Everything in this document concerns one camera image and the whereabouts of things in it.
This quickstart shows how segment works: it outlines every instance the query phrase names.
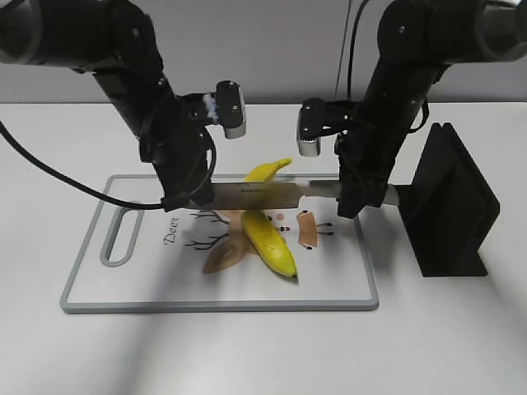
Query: black stand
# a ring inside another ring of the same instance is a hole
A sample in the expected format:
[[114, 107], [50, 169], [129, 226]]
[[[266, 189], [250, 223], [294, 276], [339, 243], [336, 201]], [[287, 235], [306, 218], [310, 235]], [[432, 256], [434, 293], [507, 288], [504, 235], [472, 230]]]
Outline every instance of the black stand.
[[399, 211], [425, 277], [486, 276], [478, 249], [500, 203], [451, 124], [432, 126]]

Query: banana peel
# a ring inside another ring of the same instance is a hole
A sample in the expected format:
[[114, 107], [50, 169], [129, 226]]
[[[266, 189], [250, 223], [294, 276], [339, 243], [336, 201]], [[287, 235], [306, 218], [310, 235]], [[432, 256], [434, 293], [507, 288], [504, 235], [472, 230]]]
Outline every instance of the banana peel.
[[[247, 174], [245, 182], [266, 183], [274, 179], [277, 172], [292, 163], [291, 158], [265, 163]], [[263, 261], [276, 273], [296, 278], [296, 264], [286, 240], [278, 233], [262, 211], [245, 211], [242, 216], [245, 234]]]
[[247, 174], [245, 177], [245, 182], [267, 183], [272, 181], [280, 169], [290, 165], [292, 162], [293, 160], [291, 158], [286, 158], [272, 163], [264, 163], [263, 165], [255, 167], [253, 171]]

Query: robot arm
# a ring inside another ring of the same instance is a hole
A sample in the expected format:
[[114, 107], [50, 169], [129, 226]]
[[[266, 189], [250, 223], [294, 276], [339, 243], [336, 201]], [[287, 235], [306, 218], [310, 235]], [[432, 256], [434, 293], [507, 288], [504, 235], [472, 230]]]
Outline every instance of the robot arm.
[[[511, 62], [527, 54], [527, 2], [395, 0], [381, 19], [378, 45], [366, 95], [346, 115], [347, 132], [336, 144], [343, 185], [338, 214], [348, 218], [382, 203], [399, 149], [449, 66]], [[301, 153], [310, 156], [318, 154], [312, 147], [324, 135], [319, 117], [307, 115], [312, 107], [304, 104], [298, 134]]]
[[128, 0], [12, 0], [0, 10], [0, 61], [92, 73], [139, 140], [142, 161], [154, 165], [167, 202], [192, 190], [205, 192], [194, 201], [213, 199], [207, 125], [221, 124], [227, 138], [245, 134], [233, 81], [215, 94], [174, 94], [152, 21]]

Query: knife blade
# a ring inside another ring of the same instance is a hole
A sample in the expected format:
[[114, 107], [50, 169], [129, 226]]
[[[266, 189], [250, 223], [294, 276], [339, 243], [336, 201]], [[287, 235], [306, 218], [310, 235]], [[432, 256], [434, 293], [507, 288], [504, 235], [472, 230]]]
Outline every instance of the knife blade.
[[295, 183], [213, 183], [214, 201], [190, 202], [184, 208], [193, 210], [277, 210], [298, 208], [303, 196], [338, 198], [337, 180], [312, 180]]

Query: cutting board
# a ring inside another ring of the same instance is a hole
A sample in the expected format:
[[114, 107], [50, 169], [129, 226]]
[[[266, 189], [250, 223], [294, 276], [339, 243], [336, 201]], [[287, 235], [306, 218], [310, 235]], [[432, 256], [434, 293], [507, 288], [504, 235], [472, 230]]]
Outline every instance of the cutting board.
[[[335, 179], [286, 174], [278, 182]], [[240, 182], [217, 175], [213, 182]], [[111, 196], [158, 202], [155, 176], [115, 175]], [[378, 306], [358, 219], [337, 203], [303, 197], [266, 211], [296, 260], [298, 278], [274, 273], [241, 231], [241, 211], [127, 211], [101, 202], [61, 298], [69, 314], [372, 310]]]

